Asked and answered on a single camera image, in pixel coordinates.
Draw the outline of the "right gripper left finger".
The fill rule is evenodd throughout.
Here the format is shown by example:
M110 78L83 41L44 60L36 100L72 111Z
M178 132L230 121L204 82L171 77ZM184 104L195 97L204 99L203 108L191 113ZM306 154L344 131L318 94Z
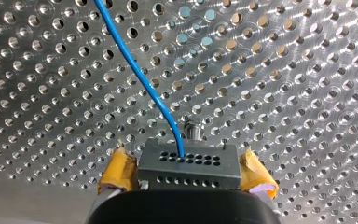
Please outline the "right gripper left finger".
M98 194L110 192L116 195L138 188L137 158L125 148L122 142L118 142L98 183Z

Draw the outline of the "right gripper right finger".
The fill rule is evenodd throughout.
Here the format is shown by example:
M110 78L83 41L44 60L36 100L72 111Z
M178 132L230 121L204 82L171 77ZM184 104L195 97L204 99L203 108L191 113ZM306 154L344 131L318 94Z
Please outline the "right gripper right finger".
M256 195L264 201L273 200L279 185L251 149L240 155L240 190Z

